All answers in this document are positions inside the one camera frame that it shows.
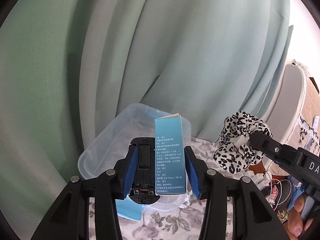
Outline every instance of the leopard print scrunchie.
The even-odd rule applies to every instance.
[[[231,138],[240,135],[249,137],[254,131],[262,131],[272,138],[268,125],[251,114],[237,112],[225,119],[224,129],[220,134],[220,147],[213,155],[220,167],[234,174],[248,168],[250,164],[254,165],[262,160],[264,154],[250,146],[249,142],[242,144],[239,149],[230,142]]]

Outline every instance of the finger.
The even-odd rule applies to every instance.
[[[304,225],[304,229],[303,229],[303,230],[307,231],[308,228],[309,228],[309,226],[311,225],[311,223],[313,222],[314,219],[315,219],[315,217],[309,219],[309,220],[307,221],[307,223]]]
[[[297,212],[294,208],[290,210],[288,216],[288,230],[296,237],[298,237],[303,230],[303,222],[300,213]]]
[[[298,240],[298,238],[297,238],[293,233],[291,233],[291,232],[288,230],[288,222],[285,222],[285,223],[283,224],[283,226],[284,226],[284,229],[285,229],[285,231],[287,232],[290,240]]]
[[[293,204],[294,209],[297,212],[301,212],[303,207],[304,207],[304,195],[301,194],[299,197],[297,197],[297,199],[295,200],[294,204]]]

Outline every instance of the blue fabric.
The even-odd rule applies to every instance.
[[[120,217],[140,221],[144,205],[132,201],[129,197],[124,200],[116,199],[117,213]]]
[[[289,204],[288,209],[292,209],[293,208],[293,204],[296,201],[296,199],[304,192],[303,189],[301,189],[301,186],[297,187],[294,182],[292,181],[292,176],[288,176],[288,180],[291,182],[291,186],[292,186],[292,198]]]

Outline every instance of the plastic container lid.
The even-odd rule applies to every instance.
[[[131,104],[124,109],[88,146],[78,160],[78,169],[84,179],[92,179],[112,169],[117,160],[123,159],[132,139],[154,137],[155,119],[170,115],[143,104]],[[190,145],[191,124],[181,118],[183,142]],[[187,194],[166,196],[148,205],[159,211],[170,211],[185,202]]]

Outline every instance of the curtain fold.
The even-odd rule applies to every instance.
[[[128,44],[132,32],[120,30],[132,31],[132,21],[114,10],[113,17],[123,25],[113,30],[117,34],[104,47],[112,49],[101,53],[97,64],[91,138],[136,102],[179,112],[191,122],[193,136],[210,141],[218,138],[226,116],[238,110],[266,111],[272,96],[265,99],[274,93],[290,41],[290,0],[143,2],[141,13],[131,14],[139,20],[129,51],[122,41]]]
[[[118,2],[120,1],[95,0],[86,32],[79,77],[79,111],[84,148],[87,148],[96,137],[95,116],[99,70],[104,44]],[[109,110],[112,112],[113,106],[109,105],[109,107],[110,109],[105,112],[106,115]]]
[[[22,240],[78,174],[74,104],[90,2],[19,0],[0,28],[0,209]]]

